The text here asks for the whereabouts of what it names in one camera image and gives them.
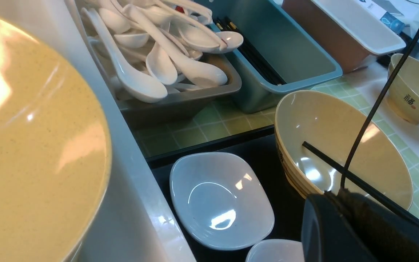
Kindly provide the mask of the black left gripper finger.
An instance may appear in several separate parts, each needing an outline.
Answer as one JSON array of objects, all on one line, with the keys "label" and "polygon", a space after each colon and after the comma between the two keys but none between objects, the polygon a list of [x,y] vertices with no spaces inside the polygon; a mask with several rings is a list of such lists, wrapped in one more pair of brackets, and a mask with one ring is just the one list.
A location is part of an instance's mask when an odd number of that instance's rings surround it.
[{"label": "black left gripper finger", "polygon": [[419,262],[419,227],[347,189],[306,198],[301,242],[306,262]]}]

